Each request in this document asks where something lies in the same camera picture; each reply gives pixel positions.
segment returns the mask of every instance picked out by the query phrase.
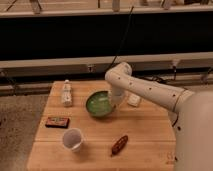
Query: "green bowl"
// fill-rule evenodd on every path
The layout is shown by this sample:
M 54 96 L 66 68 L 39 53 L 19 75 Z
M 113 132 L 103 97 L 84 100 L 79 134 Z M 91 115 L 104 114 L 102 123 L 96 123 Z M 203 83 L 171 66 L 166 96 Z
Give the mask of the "green bowl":
M 87 111 L 93 117 L 104 117 L 113 110 L 109 103 L 108 91 L 98 91 L 93 93 L 86 102 Z

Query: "dark wall panel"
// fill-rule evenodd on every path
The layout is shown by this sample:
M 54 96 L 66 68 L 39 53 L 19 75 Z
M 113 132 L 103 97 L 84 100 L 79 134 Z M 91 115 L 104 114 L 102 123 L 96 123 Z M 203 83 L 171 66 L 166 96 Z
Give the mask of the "dark wall panel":
M 213 51 L 213 12 L 134 14 L 122 55 Z M 113 56 L 128 15 L 0 19 L 0 60 Z

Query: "floor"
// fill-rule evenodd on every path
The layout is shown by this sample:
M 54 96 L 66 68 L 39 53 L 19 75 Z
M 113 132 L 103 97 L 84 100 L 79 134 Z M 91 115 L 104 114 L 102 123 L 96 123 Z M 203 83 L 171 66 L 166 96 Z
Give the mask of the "floor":
M 194 91 L 212 85 L 191 86 Z M 0 171 L 25 171 L 48 94 L 0 97 Z

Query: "white bottle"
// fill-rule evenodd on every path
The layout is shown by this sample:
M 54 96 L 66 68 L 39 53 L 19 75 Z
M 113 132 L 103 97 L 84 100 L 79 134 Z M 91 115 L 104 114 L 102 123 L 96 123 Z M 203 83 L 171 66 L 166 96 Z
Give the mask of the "white bottle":
M 61 102 L 65 107 L 72 106 L 72 89 L 69 80 L 65 80 L 62 87 Z

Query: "small box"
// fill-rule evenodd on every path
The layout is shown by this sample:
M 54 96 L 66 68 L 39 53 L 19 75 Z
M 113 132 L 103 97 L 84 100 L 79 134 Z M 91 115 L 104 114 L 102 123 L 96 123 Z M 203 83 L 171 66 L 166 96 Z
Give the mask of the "small box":
M 51 128 L 68 128 L 69 118 L 48 117 L 45 126 Z
M 133 93 L 129 95 L 129 98 L 127 100 L 127 103 L 134 107 L 138 107 L 140 102 L 141 102 L 141 97 Z

